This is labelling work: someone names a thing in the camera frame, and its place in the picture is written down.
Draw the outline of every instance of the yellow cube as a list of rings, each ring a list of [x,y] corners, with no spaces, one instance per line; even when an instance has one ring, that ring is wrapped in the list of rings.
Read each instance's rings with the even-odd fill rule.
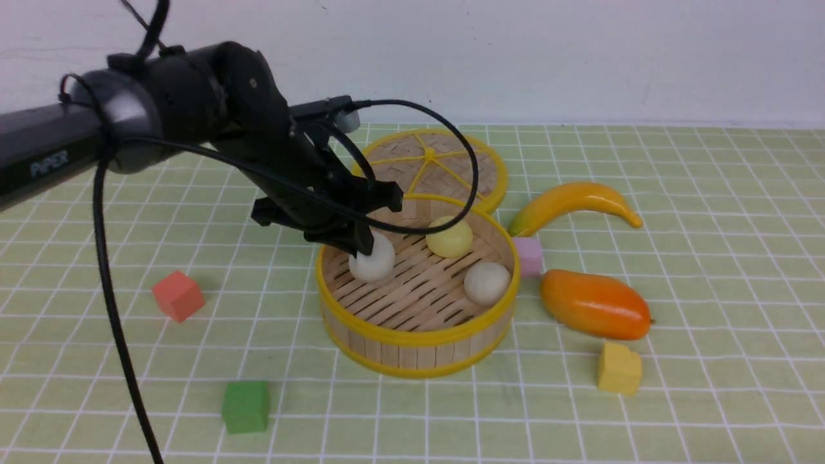
[[[633,396],[642,381],[642,358],[618,343],[605,343],[599,357],[599,390]]]

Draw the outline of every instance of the black cable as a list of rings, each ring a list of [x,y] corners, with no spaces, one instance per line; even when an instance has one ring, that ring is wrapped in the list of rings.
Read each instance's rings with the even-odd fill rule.
[[[356,145],[347,134],[344,134],[343,130],[338,129],[338,127],[333,124],[331,121],[326,121],[321,124],[324,129],[328,130],[330,135],[341,144],[344,149],[352,156],[352,158],[358,164],[358,167],[361,168],[361,172],[364,173],[364,177],[366,178],[366,185],[367,190],[372,190],[372,187],[375,185],[375,171],[372,170],[372,166],[366,160],[366,156],[358,149],[358,145]]]
[[[92,187],[92,214],[94,215],[93,227],[95,230],[95,245],[97,247],[97,266],[101,275],[101,287],[103,290],[103,300],[106,302],[106,312],[109,315],[112,338],[115,340],[117,354],[120,358],[120,365],[123,367],[123,377],[126,381],[126,388],[134,405],[134,414],[140,423],[140,429],[146,439],[149,454],[152,455],[154,464],[163,464],[158,440],[152,431],[152,424],[146,414],[143,398],[140,395],[137,376],[134,373],[132,359],[129,355],[129,348],[126,345],[126,337],[123,333],[123,326],[120,323],[120,313],[117,310],[115,299],[115,289],[111,281],[111,271],[109,269],[109,256],[106,250],[106,227],[103,221],[103,179],[106,176],[109,162],[114,155],[114,145],[107,144],[101,155],[100,163],[94,177]]]
[[[140,25],[144,27],[144,29],[146,30],[146,32],[148,34],[149,33],[149,24],[146,24],[146,21],[144,20],[144,18],[142,16],[140,16],[140,13],[138,13],[138,11],[134,9],[134,7],[132,6],[132,3],[129,2],[129,0],[120,0],[120,4],[123,5],[123,7],[126,8],[126,10],[128,10],[130,13],[132,13],[132,17],[134,17],[134,19],[136,19],[138,21],[138,23],[140,23]],[[156,39],[156,42],[158,43],[158,48],[161,51],[164,51],[167,48],[163,44],[163,42],[160,41],[159,38]]]
[[[86,90],[91,104],[72,100],[69,94],[66,93],[66,82],[68,78],[74,78],[74,80],[78,82],[78,85]],[[112,338],[114,339],[117,354],[120,358],[120,365],[123,368],[126,387],[129,390],[130,398],[134,405],[134,413],[138,418],[154,464],[163,464],[160,447],[158,446],[157,439],[154,437],[152,425],[149,422],[149,416],[146,414],[146,408],[140,394],[137,376],[134,374],[134,366],[129,355],[129,348],[126,344],[123,326],[120,323],[120,313],[117,309],[115,289],[111,281],[111,270],[109,269],[109,256],[106,249],[106,224],[103,220],[103,181],[108,171],[109,163],[117,152],[111,122],[103,111],[97,96],[92,92],[92,87],[77,74],[66,74],[60,79],[59,100],[62,103],[91,107],[101,122],[103,141],[98,149],[99,162],[92,185],[92,227],[95,233],[95,245],[97,248],[97,267],[100,272],[101,289],[103,292],[103,300],[106,303],[106,312],[109,315]]]
[[[238,161],[237,159],[232,159],[229,156],[220,153],[219,151],[215,151],[212,149],[207,149],[205,147],[201,147],[198,145],[190,145],[190,144],[181,144],[177,142],[171,142],[169,140],[164,139],[157,139],[154,137],[143,137],[139,135],[126,137],[121,141],[122,144],[131,144],[131,143],[143,143],[143,144],[153,144],[158,145],[170,149],[177,149],[181,151],[188,151],[193,154],[199,154],[201,156],[205,156],[207,158],[213,159],[215,161],[220,161],[221,163],[226,163],[229,166],[234,168],[240,169],[242,171],[249,171],[250,173],[255,174],[256,176],[260,176],[267,180],[278,182],[284,187],[289,188],[295,193],[300,195],[304,195],[309,198],[311,201],[315,201],[320,203],[323,206],[326,206],[332,211],[335,211],[339,215],[346,217],[347,219],[354,220],[357,222],[363,222],[368,225],[371,225],[379,230],[386,230],[388,232],[394,232],[396,234],[409,234],[409,235],[428,235],[428,234],[436,234],[443,230],[447,230],[452,225],[449,223],[445,223],[443,225],[438,225],[434,227],[405,227],[401,225],[393,225],[389,224],[380,220],[372,219],[368,215],[364,214],[363,212],[356,211],[351,209],[349,206],[344,206],[341,203],[335,202],[325,196],[319,195],[318,193],[311,192],[307,190],[305,186],[302,186],[298,183],[295,183],[288,178],[284,178],[278,174],[275,174],[271,171],[261,169],[256,164],[246,163],[243,161]],[[462,215],[458,215],[450,222],[457,223],[459,220],[463,218]]]
[[[401,234],[410,234],[410,235],[427,235],[427,234],[435,234],[437,232],[441,232],[442,230],[447,230],[450,227],[458,224],[461,222],[473,208],[473,203],[475,202],[475,197],[479,192],[479,161],[475,156],[475,152],[473,151],[473,147],[470,145],[470,142],[461,134],[461,131],[458,130],[452,123],[450,123],[445,117],[438,114],[437,112],[427,108],[423,105],[419,105],[415,102],[408,102],[407,100],[398,100],[398,99],[382,99],[382,100],[361,100],[358,102],[352,102],[347,105],[344,105],[341,108],[335,110],[332,116],[335,116],[338,112],[341,111],[358,111],[364,108],[369,107],[381,107],[381,106],[398,106],[398,107],[408,107],[412,108],[413,110],[420,111],[429,117],[435,119],[436,121],[440,122],[444,127],[447,128],[450,132],[455,135],[459,142],[464,146],[464,149],[467,150],[467,155],[469,156],[470,167],[473,172],[473,181],[470,183],[469,189],[469,198],[464,204],[464,207],[461,209],[458,215],[456,215],[453,219],[448,220],[446,223],[437,226],[437,227],[430,227],[430,228],[417,228],[417,227],[409,227],[404,228],[407,231],[399,232]]]
[[[134,8],[128,8],[133,12],[135,15],[137,12]],[[140,45],[138,49],[138,53],[134,55],[136,59],[139,61],[144,62],[146,59],[152,54],[154,51],[155,45],[158,44],[158,40],[160,39],[160,33],[163,30],[163,24],[166,23],[166,16],[169,13],[169,0],[158,0],[158,4],[155,7],[154,14],[152,15],[152,20],[149,22],[148,27],[146,28],[146,35],[144,36],[144,42]]]

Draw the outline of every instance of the orange mango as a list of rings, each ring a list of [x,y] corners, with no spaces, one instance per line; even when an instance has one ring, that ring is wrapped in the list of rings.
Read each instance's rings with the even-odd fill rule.
[[[638,340],[653,320],[648,303],[613,277],[550,269],[541,278],[541,300],[559,323],[614,340]]]

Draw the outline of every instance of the bamboo steamer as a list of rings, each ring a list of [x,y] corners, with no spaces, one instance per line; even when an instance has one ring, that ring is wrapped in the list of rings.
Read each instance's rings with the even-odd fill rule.
[[[474,201],[492,214],[507,193],[507,167],[496,150],[464,136],[478,160],[478,192]],[[441,129],[406,130],[378,139],[364,149],[375,178],[395,181],[405,194],[420,193],[465,203],[473,181],[467,149],[452,132]],[[363,176],[356,164],[355,175]]]
[[[427,227],[435,218],[457,215],[464,203],[435,195],[409,194],[403,209],[371,216],[396,225]],[[440,258],[423,236],[380,231],[395,247],[393,271],[382,282],[355,280],[348,255],[323,246],[315,266],[324,325],[332,341],[362,366],[390,376],[426,378],[461,371],[486,357],[507,335],[520,266],[512,239],[492,217],[475,207],[464,220],[473,246],[460,258]],[[490,307],[464,293],[464,275],[478,261],[492,261],[511,274],[504,297]]]

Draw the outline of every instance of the yellow bun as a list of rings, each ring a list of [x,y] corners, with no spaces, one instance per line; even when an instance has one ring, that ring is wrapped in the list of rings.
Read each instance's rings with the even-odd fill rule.
[[[430,227],[437,227],[452,220],[454,216],[442,216],[430,223]],[[464,256],[473,246],[473,230],[466,221],[447,230],[427,236],[427,247],[442,258],[458,258]]]

